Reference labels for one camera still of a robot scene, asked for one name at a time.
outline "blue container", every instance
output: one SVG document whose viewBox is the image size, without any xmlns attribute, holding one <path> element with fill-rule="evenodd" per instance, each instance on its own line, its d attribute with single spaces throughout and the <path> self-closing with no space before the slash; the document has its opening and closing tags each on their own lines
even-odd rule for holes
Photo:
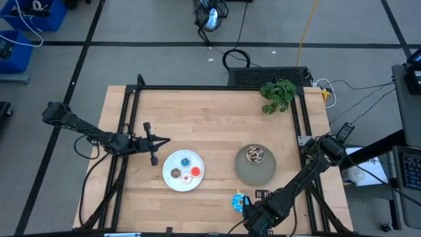
<svg viewBox="0 0 421 237">
<path fill-rule="evenodd" d="M 4 30 L 0 31 L 0 34 L 10 40 L 19 43 L 31 44 L 31 42 L 26 39 L 22 32 L 18 30 Z M 24 72 L 28 67 L 31 53 L 31 46 L 14 44 L 11 57 L 7 60 L 0 59 L 0 73 Z"/>
<path fill-rule="evenodd" d="M 20 10 L 24 10 L 26 6 L 32 6 L 33 0 L 18 0 Z M 67 8 L 63 5 L 63 0 L 38 0 L 43 6 L 47 3 L 50 8 L 50 16 L 48 17 L 38 17 L 34 16 L 32 18 L 32 23 L 30 21 L 30 16 L 23 16 L 25 22 L 36 31 L 36 28 L 39 28 L 42 31 L 56 32 L 63 22 L 64 17 L 67 13 Z M 17 30 L 30 30 L 23 23 L 20 16 L 11 16 L 9 13 L 12 9 L 16 7 L 15 0 L 8 0 L 5 6 L 0 11 L 0 17 L 4 18 L 14 29 Z"/>
</svg>

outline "green leaves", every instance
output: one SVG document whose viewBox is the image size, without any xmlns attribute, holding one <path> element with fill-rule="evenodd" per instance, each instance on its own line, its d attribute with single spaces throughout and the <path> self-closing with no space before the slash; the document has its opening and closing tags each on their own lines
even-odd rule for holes
<svg viewBox="0 0 421 237">
<path fill-rule="evenodd" d="M 260 88 L 260 94 L 272 103 L 262 107 L 263 113 L 271 115 L 275 113 L 276 108 L 281 106 L 280 111 L 288 110 L 289 102 L 295 96 L 297 88 L 289 80 L 276 79 L 275 83 L 267 83 Z"/>
</svg>

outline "wooden tabletop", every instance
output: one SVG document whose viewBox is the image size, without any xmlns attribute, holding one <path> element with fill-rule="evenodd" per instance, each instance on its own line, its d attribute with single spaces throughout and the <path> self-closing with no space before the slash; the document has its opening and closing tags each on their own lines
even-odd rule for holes
<svg viewBox="0 0 421 237">
<path fill-rule="evenodd" d="M 99 121 L 102 130 L 116 132 L 124 89 L 124 86 L 108 88 Z M 329 132 L 320 89 L 305 88 L 305 95 L 313 135 Z M 260 108 L 265 103 L 267 101 L 256 91 L 142 90 L 134 132 L 137 136 L 145 136 L 142 124 L 150 122 L 153 134 L 171 138 L 171 142 L 157 152 L 159 164 L 156 167 L 151 166 L 148 153 L 130 156 L 117 231 L 165 232 L 166 227 L 171 226 L 174 232 L 227 233 L 242 220 L 241 213 L 231 204 L 237 190 L 250 195 L 254 201 L 256 189 L 272 192 L 285 186 L 301 170 L 293 117 L 291 109 L 273 115 L 263 114 Z M 304 131 L 299 102 L 297 107 Z M 276 173 L 267 185 L 248 186 L 235 175 L 235 155 L 247 144 L 262 144 L 275 156 Z M 166 158 L 179 149 L 196 152 L 205 163 L 202 183 L 185 193 L 171 190 L 162 178 Z M 110 160 L 107 158 L 98 165 L 87 182 L 85 221 L 103 198 Z M 91 161 L 89 168 L 96 162 Z M 332 167 L 321 178 L 328 205 L 347 228 L 353 229 L 339 169 Z M 111 201 L 110 210 L 113 205 L 114 201 Z M 296 234 L 310 234 L 304 192 L 297 197 L 296 207 Z M 112 211 L 108 216 L 106 226 L 110 225 Z M 316 217 L 321 230 L 320 216 Z M 289 234 L 293 224 L 291 211 L 274 233 Z M 79 225 L 76 218 L 74 226 Z M 233 231 L 246 232 L 242 225 Z"/>
</svg>

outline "blue donut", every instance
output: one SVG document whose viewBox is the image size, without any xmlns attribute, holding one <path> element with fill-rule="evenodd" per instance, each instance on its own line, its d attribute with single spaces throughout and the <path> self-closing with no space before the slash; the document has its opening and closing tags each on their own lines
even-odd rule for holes
<svg viewBox="0 0 421 237">
<path fill-rule="evenodd" d="M 182 159 L 182 166 L 183 166 L 184 168 L 189 167 L 189 166 L 190 166 L 190 159 L 188 159 L 188 158 L 183 158 L 183 159 Z"/>
</svg>

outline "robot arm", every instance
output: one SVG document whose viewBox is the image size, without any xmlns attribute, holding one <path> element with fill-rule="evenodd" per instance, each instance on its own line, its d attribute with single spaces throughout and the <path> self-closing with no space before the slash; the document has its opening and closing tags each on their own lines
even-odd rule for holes
<svg viewBox="0 0 421 237">
<path fill-rule="evenodd" d="M 311 157 L 310 162 L 285 187 L 278 188 L 254 205 L 243 206 L 243 225 L 251 236 L 260 236 L 284 221 L 289 216 L 294 199 L 305 188 L 312 186 L 317 175 L 331 166 L 338 166 L 346 156 L 345 148 L 328 134 L 309 140 L 301 148 L 301 153 Z"/>
<path fill-rule="evenodd" d="M 151 153 L 152 165 L 158 165 L 155 152 L 158 148 L 170 141 L 170 138 L 160 138 L 151 134 L 151 125 L 143 123 L 146 138 L 132 138 L 129 134 L 104 132 L 90 123 L 78 118 L 68 105 L 59 102 L 49 102 L 42 113 L 42 121 L 52 126 L 67 128 L 74 132 L 86 135 L 86 139 L 94 144 L 101 144 L 104 150 L 112 155 L 133 155 L 136 153 Z"/>
</svg>

